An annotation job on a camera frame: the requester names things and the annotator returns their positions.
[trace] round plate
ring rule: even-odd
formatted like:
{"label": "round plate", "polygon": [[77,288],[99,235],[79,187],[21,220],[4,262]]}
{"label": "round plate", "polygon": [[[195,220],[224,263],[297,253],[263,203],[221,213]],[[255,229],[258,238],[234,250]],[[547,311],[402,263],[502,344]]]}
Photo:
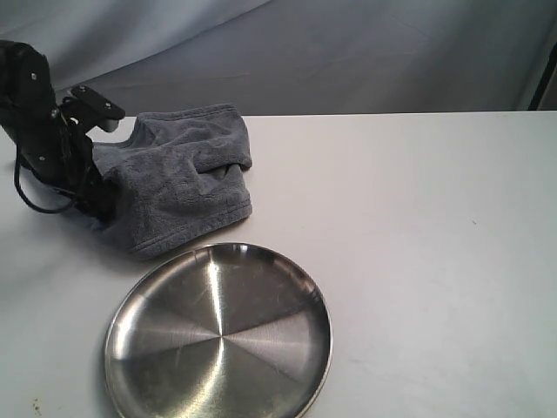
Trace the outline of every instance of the round plate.
{"label": "round plate", "polygon": [[298,417],[329,368],[329,315],[292,261],[247,244],[147,274],[109,328],[104,372],[124,418]]}

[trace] gray cloth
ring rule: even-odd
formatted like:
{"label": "gray cloth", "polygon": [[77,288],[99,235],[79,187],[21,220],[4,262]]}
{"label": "gray cloth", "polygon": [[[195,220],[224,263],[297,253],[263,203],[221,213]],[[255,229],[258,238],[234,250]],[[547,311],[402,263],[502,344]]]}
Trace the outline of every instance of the gray cloth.
{"label": "gray cloth", "polygon": [[95,144],[94,160],[123,189],[117,217],[91,224],[108,246],[149,259],[252,213],[242,168],[252,166],[238,111],[222,104],[142,113],[130,138]]}

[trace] white table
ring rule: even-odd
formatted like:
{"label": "white table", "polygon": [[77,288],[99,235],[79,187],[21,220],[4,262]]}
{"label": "white table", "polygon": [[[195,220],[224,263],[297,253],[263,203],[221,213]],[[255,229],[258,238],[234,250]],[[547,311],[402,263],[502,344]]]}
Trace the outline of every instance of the white table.
{"label": "white table", "polygon": [[[308,416],[557,416],[557,113],[246,122],[254,214],[194,245],[268,246],[317,281],[335,347]],[[29,210],[14,152],[2,136],[1,415],[113,416],[104,332],[153,264]]]}

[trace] plate rim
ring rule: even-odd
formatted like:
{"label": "plate rim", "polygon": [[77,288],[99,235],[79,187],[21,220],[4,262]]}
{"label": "plate rim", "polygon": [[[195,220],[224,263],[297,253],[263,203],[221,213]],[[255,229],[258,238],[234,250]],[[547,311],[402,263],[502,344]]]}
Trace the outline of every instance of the plate rim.
{"label": "plate rim", "polygon": [[290,257],[287,257],[282,253],[274,251],[274,250],[272,250],[270,248],[267,248],[265,246],[259,246],[259,245],[256,245],[256,244],[248,244],[248,243],[245,243],[245,242],[237,242],[237,241],[225,241],[225,242],[217,242],[217,243],[212,243],[212,244],[206,244],[204,246],[194,247],[192,249],[189,249],[189,250],[183,251],[183,252],[181,252],[177,255],[174,255],[174,256],[170,257],[168,260],[163,261],[160,264],[157,264],[152,269],[150,269],[147,273],[145,273],[143,275],[143,277],[141,277],[141,279],[139,279],[138,282],[133,285],[133,287],[130,289],[130,291],[124,296],[124,298],[122,299],[122,301],[118,305],[117,309],[114,311],[114,314],[112,315],[111,322],[110,322],[110,324],[109,324],[109,326],[106,330],[106,333],[104,335],[104,342],[103,342],[103,377],[104,377],[105,393],[110,398],[111,404],[114,407],[114,410],[117,412],[117,414],[121,418],[135,418],[135,417],[131,417],[131,416],[128,416],[128,415],[124,414],[124,411],[121,410],[121,408],[118,406],[118,404],[116,402],[117,397],[114,394],[114,391],[112,389],[112,385],[109,384],[110,379],[109,379],[109,367],[108,367],[108,356],[107,356],[108,350],[109,350],[109,338],[111,337],[112,330],[114,329],[114,326],[116,325],[116,320],[117,320],[118,316],[120,315],[121,311],[124,309],[124,306],[125,306],[126,302],[130,299],[130,297],[136,291],[136,289],[138,289],[138,287],[140,287],[141,284],[143,284],[143,282],[146,281],[158,269],[172,263],[172,261],[174,261],[176,259],[184,257],[186,254],[195,253],[197,251],[206,250],[206,249],[209,249],[209,248],[215,248],[215,247],[218,247],[218,246],[248,246],[248,247],[251,247],[251,248],[258,249],[258,250],[267,251],[269,253],[272,253],[274,255],[279,256],[280,258],[282,258],[282,259],[288,261],[289,263],[291,263],[293,266],[297,267],[313,283],[313,285],[315,286],[315,289],[317,290],[317,292],[319,294],[319,297],[321,298],[321,301],[323,303],[323,307],[325,308],[325,314],[326,314],[328,330],[329,330],[329,349],[328,349],[328,353],[327,353],[327,361],[326,361],[326,365],[325,365],[325,370],[323,371],[323,375],[321,376],[321,379],[319,380],[318,386],[316,387],[315,391],[313,392],[312,397],[308,400],[308,402],[304,405],[304,407],[293,418],[300,418],[303,415],[305,415],[308,412],[308,410],[312,407],[313,403],[317,400],[319,394],[321,393],[321,390],[323,389],[323,386],[325,385],[325,381],[326,381],[326,379],[329,375],[329,371],[330,371],[331,365],[332,365],[333,334],[332,334],[331,313],[329,311],[329,307],[327,306],[325,297],[323,296],[323,294],[321,292],[321,289],[319,288],[318,284],[315,282],[313,277],[304,268],[302,268],[298,263],[293,261]]}

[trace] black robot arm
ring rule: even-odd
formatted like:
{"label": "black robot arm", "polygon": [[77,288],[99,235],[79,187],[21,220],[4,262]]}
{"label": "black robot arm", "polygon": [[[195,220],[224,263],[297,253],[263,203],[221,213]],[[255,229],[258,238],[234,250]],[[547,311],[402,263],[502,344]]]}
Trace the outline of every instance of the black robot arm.
{"label": "black robot arm", "polygon": [[[114,131],[124,116],[118,106],[81,85],[57,104],[46,57],[30,45],[0,40],[0,125],[16,144],[14,181],[32,209],[58,213],[75,206],[103,221],[111,218],[117,185],[103,180],[86,133],[95,126]],[[68,198],[68,203],[42,208],[30,202],[19,185],[20,166]]]}

